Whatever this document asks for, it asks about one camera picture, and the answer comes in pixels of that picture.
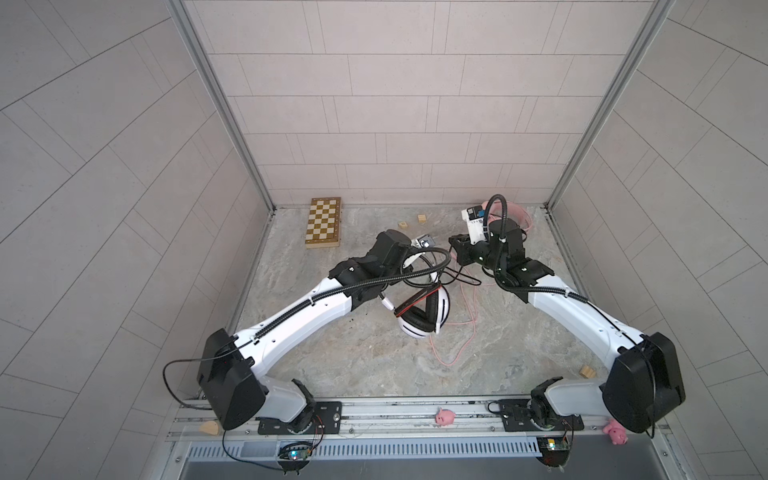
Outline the pink headphones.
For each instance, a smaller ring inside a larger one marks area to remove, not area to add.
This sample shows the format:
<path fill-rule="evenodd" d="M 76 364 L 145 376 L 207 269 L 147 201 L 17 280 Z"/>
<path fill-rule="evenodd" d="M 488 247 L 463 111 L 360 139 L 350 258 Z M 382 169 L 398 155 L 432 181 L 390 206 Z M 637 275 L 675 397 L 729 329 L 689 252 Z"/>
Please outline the pink headphones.
<path fill-rule="evenodd" d="M 488 206 L 489 202 L 485 201 L 482 206 L 488 216 L 488 222 L 491 223 L 495 220 L 501 219 L 502 207 L 496 202 L 492 206 Z M 529 232 L 533 226 L 532 217 L 529 212 L 520 205 L 513 202 L 507 203 L 507 219 L 514 221 L 523 231 Z"/>

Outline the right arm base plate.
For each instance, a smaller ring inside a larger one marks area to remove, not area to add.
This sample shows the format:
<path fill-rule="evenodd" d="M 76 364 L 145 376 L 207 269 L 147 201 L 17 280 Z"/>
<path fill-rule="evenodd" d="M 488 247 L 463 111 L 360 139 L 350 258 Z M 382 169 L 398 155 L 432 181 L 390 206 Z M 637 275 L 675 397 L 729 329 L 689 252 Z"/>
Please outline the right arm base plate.
<path fill-rule="evenodd" d="M 584 422 L 578 415 L 560 416 L 550 407 L 535 405 L 531 399 L 491 401 L 486 409 L 501 418 L 506 432 L 582 431 Z"/>

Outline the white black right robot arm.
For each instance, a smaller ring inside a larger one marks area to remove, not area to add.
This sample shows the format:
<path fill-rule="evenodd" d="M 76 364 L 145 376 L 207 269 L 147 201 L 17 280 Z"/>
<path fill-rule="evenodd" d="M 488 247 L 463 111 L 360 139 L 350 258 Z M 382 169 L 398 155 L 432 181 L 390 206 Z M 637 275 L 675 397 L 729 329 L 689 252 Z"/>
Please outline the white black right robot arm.
<path fill-rule="evenodd" d="M 674 343 L 662 333 L 647 335 L 612 317 L 570 288 L 554 271 L 528 257 L 523 231 L 509 220 L 470 227 L 450 237 L 460 265 L 489 270 L 496 285 L 564 326 L 608 370 L 604 378 L 553 377 L 531 391 L 529 411 L 540 429 L 561 417 L 612 417 L 643 433 L 686 400 Z"/>

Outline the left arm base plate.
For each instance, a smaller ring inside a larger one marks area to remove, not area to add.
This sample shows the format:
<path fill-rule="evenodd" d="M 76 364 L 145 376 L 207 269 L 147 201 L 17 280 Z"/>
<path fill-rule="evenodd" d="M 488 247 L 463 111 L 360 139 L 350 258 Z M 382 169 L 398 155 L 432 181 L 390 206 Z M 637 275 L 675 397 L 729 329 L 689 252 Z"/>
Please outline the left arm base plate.
<path fill-rule="evenodd" d="M 339 401 L 311 402 L 290 422 L 260 418 L 259 435 L 309 435 L 312 433 L 338 434 L 342 403 Z"/>

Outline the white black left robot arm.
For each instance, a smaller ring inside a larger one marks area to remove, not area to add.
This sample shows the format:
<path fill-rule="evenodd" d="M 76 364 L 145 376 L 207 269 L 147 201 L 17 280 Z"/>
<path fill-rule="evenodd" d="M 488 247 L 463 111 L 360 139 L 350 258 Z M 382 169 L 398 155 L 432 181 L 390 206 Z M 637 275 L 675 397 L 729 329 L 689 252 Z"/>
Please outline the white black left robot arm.
<path fill-rule="evenodd" d="M 338 263 L 326 278 L 277 314 L 234 335 L 220 329 L 206 340 L 197 381 L 222 428 L 233 430 L 258 418 L 302 432 L 315 416 L 316 401 L 298 380 L 267 375 L 280 358 L 328 323 L 380 295 L 417 248 L 396 230 L 381 232 L 362 257 Z"/>

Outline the white black headphones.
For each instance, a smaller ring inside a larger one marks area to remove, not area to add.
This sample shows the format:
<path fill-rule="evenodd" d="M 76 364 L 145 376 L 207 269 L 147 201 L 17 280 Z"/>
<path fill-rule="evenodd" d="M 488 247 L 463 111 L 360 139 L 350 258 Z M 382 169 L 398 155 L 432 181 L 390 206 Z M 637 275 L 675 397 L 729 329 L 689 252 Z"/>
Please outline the white black headphones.
<path fill-rule="evenodd" d="M 408 336 L 424 339 L 440 333 L 450 313 L 450 295 L 440 280 L 444 267 L 428 274 L 430 282 L 395 306 L 380 293 L 381 303 L 398 319 L 401 330 Z"/>

